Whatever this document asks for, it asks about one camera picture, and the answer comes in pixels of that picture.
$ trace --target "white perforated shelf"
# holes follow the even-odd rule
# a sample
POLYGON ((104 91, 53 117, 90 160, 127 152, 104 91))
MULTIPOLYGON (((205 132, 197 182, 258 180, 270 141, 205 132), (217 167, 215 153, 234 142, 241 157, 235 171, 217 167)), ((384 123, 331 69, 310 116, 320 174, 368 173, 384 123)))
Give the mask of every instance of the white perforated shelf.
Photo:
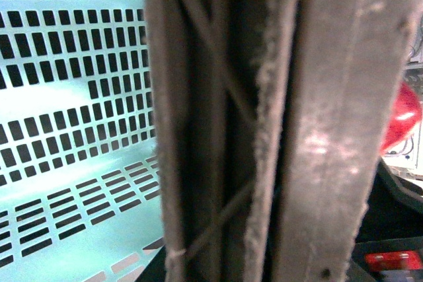
POLYGON ((143 0, 0 1, 0 281, 134 281, 163 245, 143 0))

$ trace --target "red plastic part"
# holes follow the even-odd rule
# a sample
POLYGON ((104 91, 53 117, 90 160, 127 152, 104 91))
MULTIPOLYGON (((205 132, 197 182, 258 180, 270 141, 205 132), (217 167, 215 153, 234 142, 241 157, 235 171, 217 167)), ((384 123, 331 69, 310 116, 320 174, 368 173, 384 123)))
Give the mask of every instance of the red plastic part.
POLYGON ((416 93, 406 83, 402 83, 380 148, 381 155, 407 139, 421 120, 422 107, 416 93))
POLYGON ((367 254, 365 256, 365 262, 372 272, 423 269, 422 260, 415 251, 367 254))

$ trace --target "rectangular slot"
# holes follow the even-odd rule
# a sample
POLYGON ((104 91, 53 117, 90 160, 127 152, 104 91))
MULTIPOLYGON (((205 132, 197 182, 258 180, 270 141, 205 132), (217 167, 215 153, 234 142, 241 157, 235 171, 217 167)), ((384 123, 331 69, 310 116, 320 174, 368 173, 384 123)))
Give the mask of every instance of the rectangular slot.
POLYGON ((119 210, 121 212, 127 211, 128 209, 131 209, 132 207, 138 206, 139 204, 141 204, 141 201, 139 199, 136 199, 135 201, 131 201, 123 206, 119 207, 119 210))
POLYGON ((25 122, 26 130, 30 137, 39 135, 38 128, 34 118, 26 118, 24 119, 24 122, 25 122))
POLYGON ((122 12, 120 9, 113 10, 114 22, 122 22, 122 12))
POLYGON ((106 111, 106 117, 107 118, 113 117, 113 106, 110 100, 104 102, 104 108, 106 111))
POLYGON ((110 22, 110 13, 107 9, 101 10, 101 19, 103 23, 109 23, 110 22))
POLYGON ((71 191, 71 189, 70 189, 70 188, 67 188, 67 189, 62 190, 62 191, 58 191, 58 192, 56 192, 56 193, 53 193, 53 194, 48 195, 48 196, 47 196, 47 199, 54 199, 54 198, 57 198, 57 197, 59 197, 59 196, 65 195, 66 193, 69 193, 70 191, 71 191))
POLYGON ((91 60, 91 56, 84 56, 83 61, 86 76, 94 75, 94 65, 93 61, 91 60))
POLYGON ((134 26, 128 27, 128 36, 130 38, 130 46, 136 46, 137 45, 137 38, 135 36, 135 27, 134 26))
POLYGON ((122 135, 128 132, 125 118, 119 119, 119 130, 122 135))
POLYGON ((9 129, 11 130, 13 140, 21 140, 24 139, 24 135, 22 133, 22 129, 20 128, 20 124, 17 120, 13 122, 9 122, 9 129))
POLYGON ((133 163, 131 165, 125 166, 125 170, 127 170, 127 171, 133 170, 134 168, 137 168, 137 167, 142 166, 142 165, 143 165, 142 162, 136 162, 136 163, 133 163))
POLYGON ((84 139, 82 138, 81 130, 73 132, 73 140, 75 142, 75 146, 77 147, 82 147, 84 145, 84 139))
POLYGON ((142 57, 142 60, 143 60, 143 66, 149 67, 147 50, 141 50, 141 57, 142 57))
POLYGON ((159 183, 157 183, 157 182, 152 182, 152 183, 150 183, 150 184, 147 184, 147 185, 145 185, 145 186, 140 187, 140 188, 139 188, 139 190, 140 190, 141 192, 145 192, 145 191, 148 191, 148 190, 150 190, 150 189, 152 189, 152 188, 155 188, 156 186, 159 186, 159 183))
POLYGON ((95 56, 97 62, 98 74, 106 74, 106 62, 104 61, 104 56, 99 54, 95 56))
POLYGON ((73 234, 77 234, 78 232, 86 229, 84 224, 81 224, 79 226, 73 227, 72 229, 69 229, 67 231, 63 231, 59 234, 59 239, 63 240, 69 236, 72 236, 73 234))
POLYGON ((104 29, 104 38, 106 39, 106 48, 114 48, 113 32, 111 28, 104 29))
POLYGON ((28 241, 31 241, 31 240, 34 240, 38 237, 44 236, 45 234, 48 234, 48 228, 47 227, 20 238, 19 242, 20 242, 20 244, 25 244, 28 241))
POLYGON ((23 214, 21 216, 18 216, 17 217, 17 221, 23 221, 23 220, 25 220, 27 218, 31 218, 31 217, 33 217, 35 215, 41 214, 42 212, 44 212, 44 209, 42 207, 37 208, 37 209, 35 209, 33 211, 30 211, 30 212, 25 213, 25 214, 23 214))
POLYGON ((6 34, 0 34, 0 52, 3 56, 3 59, 13 59, 15 55, 13 54, 12 45, 9 40, 9 37, 6 34))
POLYGON ((124 184, 122 186, 119 186, 117 188, 114 188, 113 190, 110 190, 110 194, 112 194, 112 195, 117 194, 117 193, 119 193, 121 191, 124 191, 124 190, 130 188, 130 187, 131 186, 129 184, 124 184))
POLYGON ((157 196, 159 196, 160 195, 160 190, 157 190, 157 191, 154 191, 154 192, 152 192, 152 193, 150 193, 150 194, 147 194, 146 196, 145 196, 145 199, 147 200, 147 201, 149 201, 150 199, 153 199, 154 197, 157 197, 157 196))
POLYGON ((137 129, 137 123, 135 121, 135 116, 130 117, 130 129, 131 129, 131 131, 135 131, 137 129))
POLYGON ((82 203, 84 204, 84 206, 87 206, 87 205, 95 203, 96 201, 99 201, 100 199, 103 199, 103 198, 106 198, 106 196, 104 194, 100 194, 100 195, 94 196, 92 198, 86 199, 82 203))
POLYGON ((63 208, 60 211, 56 211, 52 215, 53 215, 53 218, 58 218, 60 216, 63 216, 63 215, 70 213, 71 211, 76 211, 77 209, 78 209, 78 207, 76 205, 72 205, 72 206, 63 208))
POLYGON ((16 160, 11 149, 3 149, 0 153, 7 168, 16 165, 16 160))
POLYGON ((134 181, 135 184, 139 185, 141 183, 144 183, 148 180, 151 180, 153 178, 153 176, 151 174, 144 176, 142 178, 138 178, 137 180, 134 181))
POLYGON ((42 76, 44 78, 44 82, 48 83, 48 82, 54 81, 52 66, 50 65, 50 62, 42 61, 40 62, 40 67, 41 67, 42 76))
POLYGON ((74 10, 73 14, 75 16, 76 24, 84 24, 84 14, 82 10, 74 10))
POLYGON ((16 206, 15 211, 22 211, 23 209, 38 205, 39 203, 41 203, 41 199, 35 199, 34 201, 30 201, 28 203, 16 206))
POLYGON ((73 198, 73 196, 69 196, 69 197, 67 197, 67 198, 63 198, 63 199, 61 199, 61 200, 59 200, 59 201, 55 201, 54 203, 51 203, 50 204, 50 208, 56 208, 56 207, 59 207, 59 206, 62 206, 62 205, 65 205, 66 203, 69 203, 70 201, 73 201, 73 200, 75 200, 74 198, 73 198))
POLYGON ((87 136, 88 143, 95 142, 95 134, 94 134, 94 129, 92 127, 85 128, 85 135, 87 136))
POLYGON ((0 124, 0 145, 3 145, 7 142, 8 142, 8 140, 7 140, 7 136, 6 136, 6 133, 5 133, 5 129, 3 128, 3 125, 0 124))
POLYGON ((60 23, 64 26, 71 24, 71 19, 69 18, 69 12, 67 10, 59 10, 60 23))
POLYGON ((59 147, 55 137, 47 138, 46 141, 47 141, 48 150, 51 155, 59 153, 59 147))
POLYGON ((90 91, 91 99, 98 98, 97 85, 96 85, 95 81, 89 81, 88 82, 88 88, 89 88, 89 91, 90 91))
POLYGON ((106 180, 106 179, 108 179, 108 178, 111 178, 111 177, 116 176, 116 175, 119 175, 119 174, 120 174, 120 170, 115 170, 115 171, 110 172, 110 173, 108 173, 108 174, 102 175, 102 176, 101 176, 101 178, 102 178, 103 180, 106 180))
POLYGON ((83 123, 91 122, 91 116, 90 116, 90 111, 88 106, 82 106, 80 108, 80 111, 81 111, 82 122, 83 123))
POLYGON ((98 139, 99 140, 106 140, 106 129, 104 128, 104 125, 97 125, 97 133, 98 133, 98 139))
POLYGON ((63 37, 65 38, 66 50, 68 53, 76 52, 77 48, 75 45, 75 39, 73 38, 72 31, 63 31, 63 37))
POLYGON ((111 217, 115 216, 114 211, 109 211, 101 216, 98 216, 94 219, 91 219, 91 224, 97 225, 98 223, 101 223, 102 221, 105 221, 106 219, 109 219, 111 217))
POLYGON ((51 244, 53 244, 52 239, 47 239, 45 241, 39 242, 27 249, 22 250, 22 257, 29 256, 30 254, 33 254, 34 252, 39 251, 51 244))
POLYGON ((110 96, 110 89, 108 87, 108 81, 107 79, 101 79, 100 80, 100 86, 103 97, 110 96))
POLYGON ((137 109, 141 110, 144 108, 144 101, 143 101, 143 95, 142 94, 138 94, 136 96, 137 98, 137 109))
POLYGON ((128 22, 134 21, 134 12, 132 11, 132 9, 126 9, 125 13, 126 13, 126 21, 128 22))
POLYGON ((44 152, 41 141, 32 142, 32 148, 34 149, 36 158, 40 159, 46 156, 46 152, 44 152))
POLYGON ((118 46, 123 48, 125 46, 125 34, 123 28, 116 28, 116 33, 118 35, 118 46))
POLYGON ((20 161, 22 163, 31 161, 31 156, 30 156, 28 147, 26 145, 18 145, 17 150, 19 153, 20 161))
POLYGON ((103 119, 103 114, 102 114, 102 111, 101 111, 100 103, 97 102, 96 104, 93 104, 93 112, 94 112, 94 119, 95 120, 103 119))
POLYGON ((89 180, 89 181, 86 181, 86 182, 83 182, 83 183, 76 185, 76 188, 79 190, 80 188, 84 188, 85 186, 94 184, 96 182, 97 182, 97 180, 95 178, 93 178, 92 180, 89 180))
POLYGON ((78 152, 78 159, 80 161, 87 159, 87 153, 85 152, 85 150, 81 150, 78 152))
POLYGON ((63 81, 65 79, 68 79, 67 71, 66 71, 66 65, 64 59, 57 59, 54 61, 56 65, 56 71, 58 72, 59 80, 63 81))
POLYGON ((146 39, 147 39, 147 35, 145 34, 145 27, 144 26, 139 26, 138 27, 138 32, 139 32, 139 39, 141 41, 140 44, 146 44, 146 39))
POLYGON ((42 15, 44 17, 44 22, 46 23, 46 26, 56 25, 56 22, 54 20, 53 11, 51 11, 51 10, 43 11, 42 15))
POLYGON ((0 89, 6 89, 6 82, 5 82, 5 78, 3 77, 3 74, 0 70, 0 89))
POLYGON ((4 244, 2 246, 0 246, 0 254, 2 254, 3 252, 10 250, 12 248, 12 244, 9 242, 8 244, 4 244))
POLYGON ((120 52, 120 65, 122 66, 123 71, 127 71, 130 67, 128 64, 128 56, 126 55, 126 52, 120 52))
POLYGON ((147 171, 148 170, 146 168, 142 168, 141 170, 138 170, 138 171, 135 171, 135 172, 130 173, 130 176, 133 178, 134 176, 137 176, 137 175, 146 173, 147 171))
POLYGON ((115 180, 112 180, 112 181, 107 182, 107 183, 106 183, 106 186, 107 186, 107 187, 110 187, 110 186, 116 185, 116 184, 118 184, 118 183, 120 183, 120 182, 123 182, 124 180, 125 180, 125 178, 122 176, 122 177, 120 177, 120 178, 117 178, 117 179, 115 179, 115 180))
POLYGON ((18 232, 23 232, 26 231, 28 229, 34 228, 38 225, 44 224, 47 221, 47 219, 45 217, 42 217, 40 219, 36 219, 35 221, 31 221, 28 224, 22 225, 18 227, 18 232))
POLYGON ((142 87, 141 87, 141 74, 139 74, 139 73, 134 73, 134 88, 135 88, 135 90, 142 89, 142 87))
POLYGON ((90 23, 98 23, 97 12, 95 10, 88 10, 88 20, 90 23))
POLYGON ((106 203, 103 203, 103 204, 100 204, 100 205, 97 205, 97 206, 95 206, 93 208, 88 209, 87 210, 87 214, 88 215, 92 215, 94 213, 97 213, 99 211, 102 211, 103 209, 105 209, 107 207, 110 207, 109 202, 106 202, 106 203))
POLYGON ((86 30, 78 30, 79 45, 81 46, 81 51, 89 51, 90 46, 88 43, 88 36, 86 30))
POLYGON ((79 219, 82 219, 82 216, 80 214, 74 215, 72 217, 66 218, 62 221, 59 221, 56 223, 56 228, 60 229, 61 227, 67 226, 71 223, 74 223, 75 221, 78 221, 79 219))
POLYGON ((93 37, 93 46, 94 50, 101 50, 101 36, 100 36, 100 30, 99 29, 92 29, 91 30, 91 36, 93 37))
POLYGON ((119 197, 115 198, 114 201, 116 203, 120 203, 121 201, 124 201, 124 200, 126 200, 126 199, 128 199, 130 197, 133 197, 133 196, 135 196, 135 192, 128 192, 128 193, 126 193, 126 194, 124 194, 122 196, 119 196, 119 197))
POLYGON ((53 131, 52 123, 50 117, 46 115, 40 116, 41 126, 44 133, 49 133, 53 131))
POLYGON ((34 41, 35 51, 38 56, 47 55, 46 43, 41 32, 33 33, 32 41, 34 41))
POLYGON ((13 256, 8 256, 0 260, 0 267, 11 264, 13 262, 13 256))
POLYGON ((28 79, 29 84, 30 85, 38 84, 40 81, 38 80, 37 71, 35 70, 35 64, 25 63, 24 68, 25 68, 26 78, 28 79))
POLYGON ((10 231, 6 231, 3 234, 0 234, 0 240, 4 240, 6 238, 9 238, 11 236, 11 232, 10 231))
POLYGON ((137 19, 138 21, 144 21, 144 10, 137 9, 137 19))
POLYGON ((81 68, 79 67, 79 60, 77 57, 72 57, 69 59, 69 62, 71 64, 71 71, 72 76, 74 79, 81 77, 81 68))
POLYGON ((67 110, 67 116, 69 117, 69 122, 71 123, 71 127, 75 127, 79 125, 77 110, 72 108, 67 110))
POLYGON ((30 57, 31 50, 29 48, 28 39, 25 33, 15 34, 15 40, 18 45, 19 53, 21 57, 30 57))
POLYGON ((73 154, 66 155, 65 159, 66 159, 66 163, 67 164, 73 164, 73 163, 76 162, 75 161, 75 156, 73 154))
POLYGON ((9 16, 9 21, 13 28, 18 28, 23 26, 19 11, 7 11, 7 15, 9 16))
POLYGON ((59 130, 66 128, 66 122, 65 122, 65 116, 63 115, 63 112, 55 112, 53 113, 54 119, 56 121, 56 126, 59 130))
POLYGON ((124 101, 121 98, 116 99, 116 112, 118 115, 124 114, 124 101))
POLYGON ((116 61, 116 54, 110 53, 108 56, 108 63, 110 66, 110 72, 117 72, 118 71, 118 62, 116 61))
POLYGON ((29 26, 39 26, 40 20, 38 20, 38 14, 36 11, 27 11, 26 13, 26 19, 28 21, 29 26))
POLYGON ((98 192, 99 190, 101 190, 101 187, 100 187, 100 186, 95 186, 95 187, 93 187, 93 188, 90 188, 89 190, 85 190, 85 191, 83 191, 83 192, 79 193, 79 196, 80 196, 80 197, 84 197, 84 196, 87 196, 87 195, 89 195, 89 194, 92 194, 92 193, 98 192))
POLYGON ((110 137, 115 137, 118 135, 118 132, 116 131, 116 124, 114 122, 109 122, 107 126, 110 137))
POLYGON ((50 46, 52 48, 53 54, 61 54, 61 46, 59 40, 59 34, 57 32, 49 32, 48 38, 50 40, 50 46))
POLYGON ((22 77, 20 76, 18 65, 8 65, 6 68, 13 87, 23 86, 24 83, 22 82, 22 77))
POLYGON ((26 176, 28 176, 29 178, 31 176, 34 176, 36 173, 35 168, 33 166, 28 166, 25 168, 25 174, 26 176))

